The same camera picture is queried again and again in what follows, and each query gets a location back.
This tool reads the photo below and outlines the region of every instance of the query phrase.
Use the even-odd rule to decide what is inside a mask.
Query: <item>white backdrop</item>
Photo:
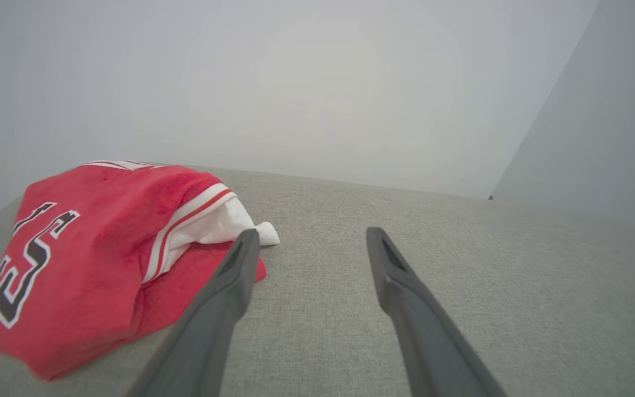
[[[0,208],[89,160],[486,198],[598,0],[0,0]]]
[[[635,228],[635,1],[599,4],[494,198]]]

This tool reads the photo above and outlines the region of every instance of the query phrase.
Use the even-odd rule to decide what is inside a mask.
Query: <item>red stripe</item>
[[[173,226],[171,226],[166,231],[166,234],[164,234],[163,240],[161,241],[161,248],[158,251],[158,264],[156,265],[156,272],[153,274],[153,277],[151,277],[151,280],[156,278],[158,276],[158,273],[161,271],[161,264],[163,264],[164,252],[166,252],[166,240],[168,239],[168,236],[169,236],[169,234],[171,234],[173,229],[177,228],[178,225],[183,223],[184,221],[187,221],[188,219],[192,218],[193,216],[196,216],[197,214],[201,213],[202,211],[207,209],[207,207],[209,207],[212,204],[214,204],[217,200],[221,199],[227,193],[232,193],[232,191],[229,190],[229,189],[224,189],[223,191],[220,191],[215,197],[212,197],[211,199],[209,199],[209,201],[207,201],[207,203],[202,204],[202,206],[200,206],[198,209],[192,211],[191,213],[187,214],[186,216],[183,216],[183,218],[178,219],[178,221],[176,223],[174,223]]]

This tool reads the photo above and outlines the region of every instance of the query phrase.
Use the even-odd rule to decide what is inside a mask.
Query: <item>white trim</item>
[[[205,205],[205,203],[207,203],[208,201],[212,200],[215,196],[217,196],[217,194],[220,194],[222,193],[222,191],[225,191],[227,189],[228,189],[227,186],[225,186],[222,183],[213,184],[209,188],[202,191],[202,193],[195,196],[191,201],[187,201],[187,203],[185,203],[183,206],[181,206],[181,208],[178,208],[176,212],[173,213],[173,216],[171,216],[171,219],[169,219],[166,226],[156,234],[156,239],[154,240],[153,246],[151,248],[151,255],[149,257],[148,266],[146,268],[146,275],[144,276],[143,282],[151,281],[151,279],[153,279],[154,274],[156,274],[159,254],[161,250],[161,243],[163,242],[163,238],[164,236],[166,236],[166,234],[168,234],[168,237],[166,237],[166,246],[164,247],[164,250],[163,250],[163,263],[161,263],[161,271],[159,271],[157,276],[160,276],[161,274],[169,271],[171,266],[173,266],[173,263],[169,263],[168,261],[168,253],[169,253],[169,250],[171,249],[170,247],[171,244],[169,244],[169,242],[172,241],[175,231],[177,229],[182,229],[183,226],[186,226],[189,223],[196,222],[198,219],[211,213],[212,211],[217,209],[219,206],[226,203],[229,199],[236,197],[236,194],[234,192],[229,192],[225,194],[219,200],[215,201],[211,206],[195,214],[194,216],[192,216],[192,218],[186,219],[183,223],[179,224],[176,227],[176,229],[170,230],[169,232],[169,229],[171,228],[171,226],[173,226],[174,223],[178,222],[183,217],[186,217],[189,214],[191,214],[192,211],[195,211],[198,208],[201,208],[203,205]]]
[[[83,165],[96,165],[98,167],[109,167],[109,168],[123,169],[124,171],[131,171],[129,168],[125,168],[120,165],[108,164],[108,163],[87,163]]]
[[[137,163],[131,160],[95,160],[84,165],[96,165],[98,167],[109,167],[116,169],[125,169],[126,171],[134,171],[139,168],[153,167],[151,164]]]

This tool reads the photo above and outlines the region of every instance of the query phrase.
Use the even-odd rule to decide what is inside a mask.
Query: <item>gray fabric surface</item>
[[[237,324],[223,395],[408,395],[365,248],[386,229],[511,396],[635,395],[635,232],[495,201],[207,169],[281,244]],[[18,201],[0,212],[0,259]],[[0,355],[0,396],[124,395],[156,332],[56,382]]]

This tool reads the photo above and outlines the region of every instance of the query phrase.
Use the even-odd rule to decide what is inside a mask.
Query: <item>red jersey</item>
[[[28,186],[0,264],[0,352],[51,380],[173,324],[247,228],[234,192],[180,166],[100,161]]]

